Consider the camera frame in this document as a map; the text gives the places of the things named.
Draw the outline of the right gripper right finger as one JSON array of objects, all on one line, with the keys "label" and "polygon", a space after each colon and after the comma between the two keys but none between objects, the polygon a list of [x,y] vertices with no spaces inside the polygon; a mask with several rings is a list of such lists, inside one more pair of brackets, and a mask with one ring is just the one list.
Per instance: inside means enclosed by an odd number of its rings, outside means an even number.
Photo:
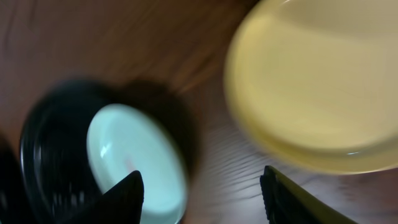
[{"label": "right gripper right finger", "polygon": [[259,181],[269,224],[355,224],[272,166]]}]

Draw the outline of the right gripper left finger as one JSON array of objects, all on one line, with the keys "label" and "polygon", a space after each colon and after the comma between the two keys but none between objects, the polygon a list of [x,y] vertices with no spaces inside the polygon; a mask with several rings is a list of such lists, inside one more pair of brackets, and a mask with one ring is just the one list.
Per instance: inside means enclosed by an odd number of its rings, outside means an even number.
[{"label": "right gripper left finger", "polygon": [[139,224],[144,202],[144,184],[139,171],[131,172],[74,217],[71,224]]}]

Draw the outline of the light green plate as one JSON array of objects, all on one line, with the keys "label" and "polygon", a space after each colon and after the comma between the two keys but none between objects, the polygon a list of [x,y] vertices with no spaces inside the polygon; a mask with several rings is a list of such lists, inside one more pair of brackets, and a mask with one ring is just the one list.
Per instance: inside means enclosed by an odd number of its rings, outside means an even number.
[{"label": "light green plate", "polygon": [[86,151],[98,188],[106,193],[131,172],[144,184],[142,223],[178,223],[185,213],[188,176],[179,148],[148,114],[122,104],[102,107],[90,122]]}]

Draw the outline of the yellow plate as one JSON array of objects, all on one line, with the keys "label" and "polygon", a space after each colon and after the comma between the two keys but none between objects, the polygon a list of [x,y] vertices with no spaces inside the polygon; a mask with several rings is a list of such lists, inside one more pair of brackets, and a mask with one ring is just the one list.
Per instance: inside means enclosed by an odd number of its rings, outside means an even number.
[{"label": "yellow plate", "polygon": [[231,41],[224,90],[240,127],[288,163],[397,167],[397,1],[259,1]]}]

